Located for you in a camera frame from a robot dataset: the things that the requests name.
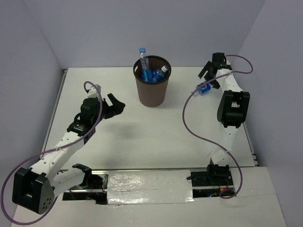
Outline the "blue label bottle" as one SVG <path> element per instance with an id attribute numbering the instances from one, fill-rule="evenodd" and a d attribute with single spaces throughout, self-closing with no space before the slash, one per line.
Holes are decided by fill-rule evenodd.
<path id="1" fill-rule="evenodd" d="M 204 81 L 196 86 L 196 92 L 194 92 L 194 96 L 197 95 L 202 96 L 210 90 L 211 90 L 211 85 L 208 84 L 206 81 Z"/>
<path id="2" fill-rule="evenodd" d="M 162 66 L 160 69 L 154 70 L 152 72 L 152 81 L 159 82 L 165 78 L 165 73 L 168 71 L 167 66 Z"/>

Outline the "blue cap bottle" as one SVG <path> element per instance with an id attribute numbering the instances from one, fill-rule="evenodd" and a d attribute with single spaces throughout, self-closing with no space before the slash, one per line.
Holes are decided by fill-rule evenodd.
<path id="1" fill-rule="evenodd" d="M 142 80 L 145 82 L 152 82 L 152 70 L 150 69 L 150 63 L 145 48 L 139 49 L 140 62 L 142 66 Z"/>

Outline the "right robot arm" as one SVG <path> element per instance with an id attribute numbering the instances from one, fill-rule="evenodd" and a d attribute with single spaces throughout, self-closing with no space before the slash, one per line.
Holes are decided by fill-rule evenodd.
<path id="1" fill-rule="evenodd" d="M 209 184 L 222 186 L 229 183 L 229 164 L 234 137 L 238 129 L 245 122 L 250 94 L 244 92 L 236 82 L 232 67 L 227 64 L 226 56 L 223 52 L 216 52 L 212 55 L 212 60 L 208 61 L 199 73 L 199 78 L 210 81 L 215 89 L 221 89 L 223 92 L 219 107 L 217 110 L 217 120 L 223 129 L 223 147 L 219 148 L 210 159 L 207 166 L 206 180 Z"/>

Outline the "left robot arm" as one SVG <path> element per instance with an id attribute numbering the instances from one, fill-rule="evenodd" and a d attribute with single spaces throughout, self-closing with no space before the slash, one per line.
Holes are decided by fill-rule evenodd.
<path id="1" fill-rule="evenodd" d="M 123 112 L 125 104 L 111 93 L 107 96 L 111 105 L 97 96 L 84 99 L 80 112 L 74 117 L 53 151 L 45 154 L 28 169 L 21 167 L 15 172 L 13 203 L 37 214 L 44 214 L 50 209 L 54 199 L 69 188 L 76 185 L 88 188 L 92 185 L 91 168 L 83 164 L 74 164 L 67 171 L 61 169 L 94 135 L 96 124 Z"/>

